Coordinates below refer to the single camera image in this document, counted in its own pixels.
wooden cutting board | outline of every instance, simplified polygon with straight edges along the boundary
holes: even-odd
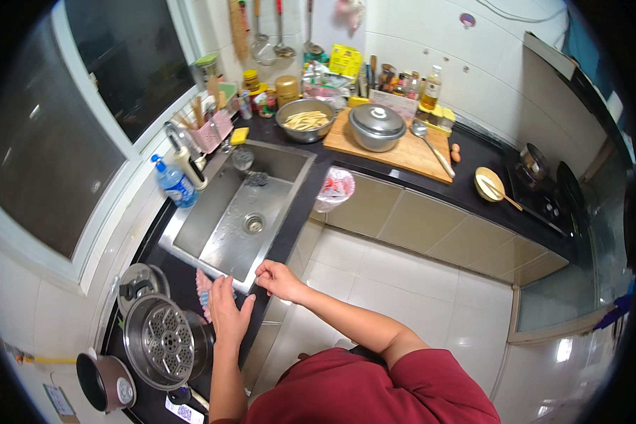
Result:
[[[445,172],[429,146],[426,145],[424,140],[415,137],[410,132],[409,121],[406,121],[408,129],[405,135],[398,140],[398,144],[389,151],[377,153],[365,150],[353,139],[351,124],[348,122],[349,111],[350,108],[345,108],[337,115],[330,133],[323,139],[325,148],[400,167],[447,184],[452,183],[452,178]],[[429,128],[426,132],[426,139],[451,164],[448,137]]]

stainless steel sink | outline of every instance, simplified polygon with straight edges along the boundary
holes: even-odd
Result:
[[[315,154],[254,140],[242,147],[254,154],[251,171],[268,173],[268,183],[245,185],[233,150],[219,151],[205,166],[209,184],[195,205],[177,210],[159,245],[211,277],[233,276],[233,287],[248,293]]]

pink utensil holder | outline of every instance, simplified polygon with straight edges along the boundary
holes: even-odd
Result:
[[[204,153],[212,153],[233,130],[233,124],[225,110],[220,110],[215,113],[212,119],[214,119],[214,125],[217,126],[217,131],[219,131],[219,135],[222,138],[221,140],[217,137],[215,132],[212,131],[212,126],[209,121],[205,122],[200,130],[188,131]]]

window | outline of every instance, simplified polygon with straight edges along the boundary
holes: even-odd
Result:
[[[193,87],[165,0],[67,0],[66,14],[87,72],[133,143]]]
[[[0,207],[68,259],[125,157],[80,95],[44,18],[0,99]]]

window frame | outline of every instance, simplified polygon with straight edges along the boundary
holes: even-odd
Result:
[[[188,6],[183,0],[167,0],[167,5],[187,63],[193,63],[195,55],[200,51],[200,46],[194,45],[193,42],[198,37],[192,33],[193,28],[190,27],[188,18],[184,14],[185,10],[188,11]],[[189,88],[172,102],[132,144],[106,106],[95,84],[89,78],[87,68],[73,39],[64,0],[59,0],[52,7],[51,22],[55,42],[71,78],[94,118],[125,157],[125,163],[121,165],[118,173],[90,214],[87,224],[78,238],[71,259],[53,250],[29,233],[1,207],[0,244],[17,254],[21,259],[39,267],[42,277],[48,282],[85,296],[92,284],[92,276],[100,260],[98,249],[94,252],[95,247],[105,246],[108,243],[112,230],[118,224],[121,216],[121,214],[112,213],[114,208],[122,206],[119,204],[119,199],[123,198],[123,195],[125,197],[129,194],[134,196],[134,193],[127,193],[128,190],[136,188],[136,184],[133,183],[134,179],[150,177],[150,175],[146,175],[146,170],[142,169],[142,165],[144,165],[143,168],[146,167],[146,162],[154,152],[164,153],[167,137],[163,130],[164,123],[169,121],[175,113],[188,106],[190,100],[199,93],[199,90],[195,85]]]

